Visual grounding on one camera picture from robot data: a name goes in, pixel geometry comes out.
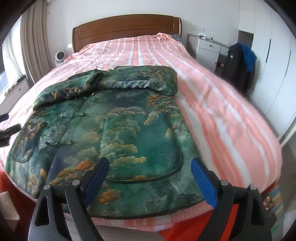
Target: jacket pocket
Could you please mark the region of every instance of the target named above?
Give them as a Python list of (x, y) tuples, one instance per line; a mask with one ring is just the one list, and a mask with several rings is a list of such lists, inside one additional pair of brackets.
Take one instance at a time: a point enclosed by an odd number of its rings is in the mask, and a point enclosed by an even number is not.
[(26, 122), (11, 150), (11, 157), (15, 161), (24, 163), (30, 159), (45, 126), (46, 122)]

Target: blue cloth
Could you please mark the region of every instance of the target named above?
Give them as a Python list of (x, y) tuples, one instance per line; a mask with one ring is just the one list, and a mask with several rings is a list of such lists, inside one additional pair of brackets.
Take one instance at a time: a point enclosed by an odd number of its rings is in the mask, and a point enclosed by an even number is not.
[(242, 51), (244, 52), (244, 61), (246, 62), (247, 65), (247, 72), (252, 72), (253, 71), (253, 66), (254, 63), (257, 59), (257, 56), (254, 54), (254, 52), (245, 44), (241, 44), (241, 43), (237, 43), (242, 47)]

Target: green jacket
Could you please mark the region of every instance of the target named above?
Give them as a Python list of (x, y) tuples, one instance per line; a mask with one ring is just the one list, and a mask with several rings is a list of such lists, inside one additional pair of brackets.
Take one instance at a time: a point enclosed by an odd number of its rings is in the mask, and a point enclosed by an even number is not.
[(203, 197), (190, 162), (200, 155), (176, 93), (176, 73), (164, 66), (95, 69), (54, 84), (35, 100), (6, 171), (37, 198), (45, 183), (66, 186), (107, 157), (91, 216), (143, 218), (196, 204)]

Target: metal rivet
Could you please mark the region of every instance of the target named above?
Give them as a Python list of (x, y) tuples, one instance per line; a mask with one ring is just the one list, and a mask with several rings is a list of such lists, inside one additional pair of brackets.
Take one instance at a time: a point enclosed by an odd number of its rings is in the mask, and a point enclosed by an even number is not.
[(223, 186), (227, 186), (229, 184), (229, 182), (227, 180), (221, 180), (221, 184)]
[(50, 184), (45, 184), (43, 188), (44, 190), (48, 190), (50, 188)]
[(251, 184), (251, 185), (250, 185), (250, 188), (251, 188), (252, 190), (256, 190), (256, 189), (257, 189), (256, 185), (254, 185), (254, 184)]
[(72, 185), (77, 186), (77, 185), (79, 185), (79, 183), (80, 183), (80, 181), (78, 179), (76, 179), (72, 182)]

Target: bed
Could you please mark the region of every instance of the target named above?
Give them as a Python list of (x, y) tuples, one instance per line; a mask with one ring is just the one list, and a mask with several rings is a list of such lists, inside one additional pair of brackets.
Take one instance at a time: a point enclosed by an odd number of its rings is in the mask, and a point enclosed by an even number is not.
[[(116, 66), (169, 66), (178, 76), (174, 100), (208, 169), (232, 185), (246, 187), (254, 183), (264, 191), (281, 174), (281, 148), (275, 135), (248, 101), (198, 64), (182, 43), (171, 37), (174, 34), (181, 35), (181, 19), (165, 15), (115, 16), (75, 27), (75, 53), (31, 88), (0, 128), (17, 123), (23, 126), (40, 92), (74, 74), (95, 68), (108, 71)], [(2, 169), (15, 138), (11, 137), (10, 146), (0, 149)], [(93, 221), (97, 225), (159, 231), (209, 210), (211, 207), (203, 201), (168, 215)]]

